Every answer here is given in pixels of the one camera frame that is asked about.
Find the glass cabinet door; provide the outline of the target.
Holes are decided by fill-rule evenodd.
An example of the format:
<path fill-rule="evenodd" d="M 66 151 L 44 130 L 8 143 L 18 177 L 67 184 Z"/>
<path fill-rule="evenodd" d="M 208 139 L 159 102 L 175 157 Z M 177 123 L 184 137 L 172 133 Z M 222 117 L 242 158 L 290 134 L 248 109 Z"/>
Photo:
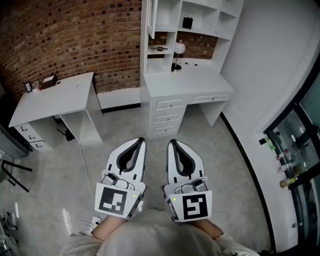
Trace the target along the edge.
<path fill-rule="evenodd" d="M 142 0 L 142 24 L 151 39 L 156 32 L 178 30 L 182 0 Z"/>

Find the black metal chair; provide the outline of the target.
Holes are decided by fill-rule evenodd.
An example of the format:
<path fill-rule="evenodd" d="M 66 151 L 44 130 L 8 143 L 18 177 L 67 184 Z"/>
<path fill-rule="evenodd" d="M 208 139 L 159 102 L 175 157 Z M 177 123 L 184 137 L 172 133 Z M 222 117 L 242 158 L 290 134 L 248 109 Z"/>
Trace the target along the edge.
<path fill-rule="evenodd" d="M 16 164 L 14 162 L 13 156 L 0 152 L 0 184 L 4 181 L 7 181 L 14 187 L 18 185 L 24 191 L 29 193 L 30 190 L 26 188 L 20 181 L 18 181 L 16 177 L 14 177 L 14 169 L 23 170 L 27 172 L 33 171 L 32 168 Z"/>

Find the dark box with white top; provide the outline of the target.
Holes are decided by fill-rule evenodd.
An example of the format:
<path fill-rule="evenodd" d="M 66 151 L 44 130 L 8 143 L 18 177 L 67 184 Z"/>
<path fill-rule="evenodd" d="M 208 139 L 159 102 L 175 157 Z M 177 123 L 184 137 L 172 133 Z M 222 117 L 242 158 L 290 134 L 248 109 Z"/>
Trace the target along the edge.
<path fill-rule="evenodd" d="M 48 88 L 51 88 L 53 86 L 56 85 L 56 83 L 58 82 L 58 77 L 54 74 L 52 76 L 46 77 L 42 80 L 42 82 L 40 83 L 40 90 L 45 90 Z"/>

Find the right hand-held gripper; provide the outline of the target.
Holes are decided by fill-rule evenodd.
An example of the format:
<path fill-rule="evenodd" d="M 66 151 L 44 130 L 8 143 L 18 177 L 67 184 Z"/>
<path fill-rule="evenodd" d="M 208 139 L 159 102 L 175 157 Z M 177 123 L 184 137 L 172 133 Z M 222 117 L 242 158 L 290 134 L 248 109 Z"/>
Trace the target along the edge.
<path fill-rule="evenodd" d="M 167 145 L 167 181 L 164 199 L 176 223 L 209 219 L 212 191 L 208 189 L 204 162 L 187 144 L 171 139 Z"/>

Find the plain white side table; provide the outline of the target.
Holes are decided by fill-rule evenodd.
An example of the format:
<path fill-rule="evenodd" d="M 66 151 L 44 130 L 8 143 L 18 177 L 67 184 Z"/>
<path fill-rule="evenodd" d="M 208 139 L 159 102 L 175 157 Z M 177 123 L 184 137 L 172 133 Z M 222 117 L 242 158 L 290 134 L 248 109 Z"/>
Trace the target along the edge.
<path fill-rule="evenodd" d="M 9 126 L 37 151 L 53 150 L 62 139 L 55 116 L 81 145 L 103 142 L 103 114 L 88 72 L 58 80 L 60 84 L 36 89 L 21 97 Z"/>

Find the person's light shirt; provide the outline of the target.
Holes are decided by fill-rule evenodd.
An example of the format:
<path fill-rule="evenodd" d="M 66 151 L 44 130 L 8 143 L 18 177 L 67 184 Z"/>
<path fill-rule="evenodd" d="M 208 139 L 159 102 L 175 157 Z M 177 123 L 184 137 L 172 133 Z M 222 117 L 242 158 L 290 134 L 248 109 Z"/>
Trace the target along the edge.
<path fill-rule="evenodd" d="M 213 240 L 191 222 L 176 223 L 165 211 L 138 213 L 105 240 L 74 232 L 59 256 L 259 256 L 223 234 Z"/>

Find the person's left forearm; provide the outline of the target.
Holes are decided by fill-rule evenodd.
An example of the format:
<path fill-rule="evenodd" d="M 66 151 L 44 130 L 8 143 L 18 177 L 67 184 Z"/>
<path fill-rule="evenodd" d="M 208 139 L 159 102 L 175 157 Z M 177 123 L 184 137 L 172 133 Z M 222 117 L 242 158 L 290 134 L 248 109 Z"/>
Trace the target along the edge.
<path fill-rule="evenodd" d="M 92 235 L 105 241 L 116 229 L 125 224 L 128 220 L 117 216 L 108 215 L 99 225 L 92 230 Z"/>

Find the white power adapter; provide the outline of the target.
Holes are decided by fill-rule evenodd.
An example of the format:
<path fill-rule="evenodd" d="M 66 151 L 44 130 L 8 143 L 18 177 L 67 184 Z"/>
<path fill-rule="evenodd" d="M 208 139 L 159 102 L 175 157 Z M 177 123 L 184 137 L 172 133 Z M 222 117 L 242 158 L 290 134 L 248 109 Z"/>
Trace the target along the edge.
<path fill-rule="evenodd" d="M 99 217 L 93 216 L 91 222 L 86 223 L 82 230 L 84 232 L 91 233 L 101 222 L 101 219 Z"/>

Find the black framed glass window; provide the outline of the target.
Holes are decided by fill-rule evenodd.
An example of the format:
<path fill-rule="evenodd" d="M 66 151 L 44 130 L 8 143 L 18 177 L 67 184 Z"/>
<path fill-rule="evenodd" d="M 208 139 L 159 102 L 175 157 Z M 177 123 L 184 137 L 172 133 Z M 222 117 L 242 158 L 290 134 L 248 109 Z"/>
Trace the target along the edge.
<path fill-rule="evenodd" d="M 284 112 L 266 130 L 275 152 L 291 154 L 278 160 L 292 163 L 282 180 L 296 177 L 288 189 L 292 195 L 298 245 L 320 251 L 320 72 L 312 75 Z"/>

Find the person's right forearm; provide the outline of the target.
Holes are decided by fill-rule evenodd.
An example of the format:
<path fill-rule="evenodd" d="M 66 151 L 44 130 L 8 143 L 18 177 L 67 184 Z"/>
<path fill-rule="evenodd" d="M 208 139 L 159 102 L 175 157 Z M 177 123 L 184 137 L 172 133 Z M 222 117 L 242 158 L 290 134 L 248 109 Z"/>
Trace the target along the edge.
<path fill-rule="evenodd" d="M 205 232 L 213 240 L 216 240 L 224 234 L 218 226 L 210 222 L 208 219 L 195 220 L 192 221 L 191 224 Z"/>

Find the yellow bottle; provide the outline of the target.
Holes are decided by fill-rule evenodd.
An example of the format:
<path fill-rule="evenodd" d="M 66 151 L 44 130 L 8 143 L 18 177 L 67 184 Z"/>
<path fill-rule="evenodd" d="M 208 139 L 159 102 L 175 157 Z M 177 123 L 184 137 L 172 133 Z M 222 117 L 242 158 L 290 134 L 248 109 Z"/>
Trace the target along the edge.
<path fill-rule="evenodd" d="M 287 179 L 284 179 L 284 180 L 281 180 L 279 182 L 279 186 L 281 188 L 285 188 L 285 187 L 288 187 L 289 185 L 295 183 L 297 181 L 297 177 L 291 177 L 291 178 L 287 178 Z"/>

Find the small white bottle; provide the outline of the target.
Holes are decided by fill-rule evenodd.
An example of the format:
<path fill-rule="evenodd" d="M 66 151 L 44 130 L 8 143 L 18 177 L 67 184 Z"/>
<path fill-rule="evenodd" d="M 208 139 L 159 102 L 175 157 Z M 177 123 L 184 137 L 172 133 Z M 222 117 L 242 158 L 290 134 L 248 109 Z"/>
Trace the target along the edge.
<path fill-rule="evenodd" d="M 293 166 L 292 163 L 283 164 L 275 171 L 275 173 L 282 173 L 282 172 L 286 172 L 286 171 L 289 172 L 291 170 L 292 166 Z"/>

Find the white desk with shelves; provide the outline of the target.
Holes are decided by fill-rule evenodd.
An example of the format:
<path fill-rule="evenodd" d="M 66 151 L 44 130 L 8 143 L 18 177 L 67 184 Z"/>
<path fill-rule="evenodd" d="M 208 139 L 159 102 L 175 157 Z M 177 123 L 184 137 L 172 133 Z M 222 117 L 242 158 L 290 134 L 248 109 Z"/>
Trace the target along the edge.
<path fill-rule="evenodd" d="M 244 2 L 245 0 L 182 0 L 177 31 L 156 32 L 154 39 L 149 36 L 146 24 L 142 24 L 141 18 L 141 74 L 171 71 L 179 32 L 216 38 L 210 65 L 220 72 L 236 32 Z M 193 18 L 192 29 L 182 28 L 183 17 Z M 150 46 L 162 46 L 168 50 L 150 53 L 148 52 Z"/>

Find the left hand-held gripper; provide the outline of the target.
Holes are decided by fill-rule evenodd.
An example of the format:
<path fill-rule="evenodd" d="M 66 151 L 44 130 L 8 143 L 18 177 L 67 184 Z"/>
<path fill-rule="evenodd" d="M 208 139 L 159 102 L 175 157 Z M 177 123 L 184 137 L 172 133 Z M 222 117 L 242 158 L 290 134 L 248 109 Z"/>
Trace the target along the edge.
<path fill-rule="evenodd" d="M 146 140 L 137 137 L 109 154 L 102 181 L 96 185 L 95 211 L 126 220 L 134 215 L 147 189 L 141 182 L 146 149 Z"/>

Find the black floor stand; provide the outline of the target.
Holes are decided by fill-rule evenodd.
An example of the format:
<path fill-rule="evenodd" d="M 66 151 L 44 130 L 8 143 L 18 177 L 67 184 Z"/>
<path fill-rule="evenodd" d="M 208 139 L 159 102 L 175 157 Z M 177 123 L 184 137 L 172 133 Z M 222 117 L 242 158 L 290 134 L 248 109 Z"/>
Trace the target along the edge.
<path fill-rule="evenodd" d="M 59 133 L 65 136 L 65 139 L 70 142 L 75 139 L 74 135 L 71 133 L 71 131 L 67 128 L 65 124 L 63 124 L 65 127 L 65 132 L 62 132 L 60 129 L 56 129 Z"/>

